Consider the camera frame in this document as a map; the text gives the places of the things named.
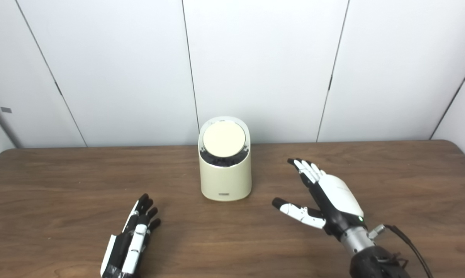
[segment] cream cylindrical device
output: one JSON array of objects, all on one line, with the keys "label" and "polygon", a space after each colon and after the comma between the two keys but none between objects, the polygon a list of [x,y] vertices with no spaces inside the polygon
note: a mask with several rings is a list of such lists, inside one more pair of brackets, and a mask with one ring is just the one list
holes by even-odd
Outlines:
[{"label": "cream cylindrical device", "polygon": [[203,195],[235,201],[251,192],[251,144],[246,124],[234,117],[216,117],[200,129],[200,182]]}]

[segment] silver metal cylinder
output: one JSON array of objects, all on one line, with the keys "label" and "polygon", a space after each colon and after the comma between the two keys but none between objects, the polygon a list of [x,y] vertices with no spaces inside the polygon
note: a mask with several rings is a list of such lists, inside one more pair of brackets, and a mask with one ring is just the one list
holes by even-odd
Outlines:
[{"label": "silver metal cylinder", "polygon": [[347,229],[341,237],[341,243],[351,257],[365,248],[375,246],[374,241],[368,237],[368,231],[363,227]]}]

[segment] robot fingertip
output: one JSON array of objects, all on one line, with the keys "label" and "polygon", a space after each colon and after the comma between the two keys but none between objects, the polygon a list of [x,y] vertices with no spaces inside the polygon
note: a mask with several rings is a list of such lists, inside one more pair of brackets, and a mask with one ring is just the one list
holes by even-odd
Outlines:
[{"label": "robot fingertip", "polygon": [[281,199],[281,198],[278,198],[278,197],[275,197],[272,200],[272,206],[274,206],[277,209],[280,209],[280,207],[282,207],[282,205],[285,205],[285,204],[288,204],[288,203],[289,203],[288,201],[286,201],[284,199]]}]

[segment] black cable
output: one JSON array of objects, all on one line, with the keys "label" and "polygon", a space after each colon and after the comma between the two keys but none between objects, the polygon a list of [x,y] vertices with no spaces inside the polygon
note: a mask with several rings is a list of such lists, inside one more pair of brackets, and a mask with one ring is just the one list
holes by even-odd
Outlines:
[{"label": "black cable", "polygon": [[428,278],[433,278],[432,271],[430,271],[430,269],[428,268],[428,265],[426,264],[425,260],[421,256],[421,254],[418,252],[418,249],[416,249],[414,244],[411,242],[411,239],[409,239],[409,237],[407,237],[399,228],[397,228],[394,225],[386,225],[386,224],[384,224],[384,226],[387,229],[394,232],[398,237],[400,237],[402,239],[402,241],[404,241],[407,245],[409,245],[411,247],[411,250],[413,250],[416,257],[418,257],[418,260],[420,261],[421,265],[423,266],[423,269],[425,269],[425,272],[426,272],[426,275],[428,276]]}]

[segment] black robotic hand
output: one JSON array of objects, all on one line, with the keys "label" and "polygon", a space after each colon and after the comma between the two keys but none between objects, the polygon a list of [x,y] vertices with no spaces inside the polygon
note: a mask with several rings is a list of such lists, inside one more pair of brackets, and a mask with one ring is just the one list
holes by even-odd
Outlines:
[{"label": "black robotic hand", "polygon": [[130,212],[123,232],[111,235],[105,251],[100,276],[102,278],[139,277],[138,268],[142,253],[148,246],[150,234],[160,225],[160,219],[151,221],[157,208],[153,200],[143,194]]}]

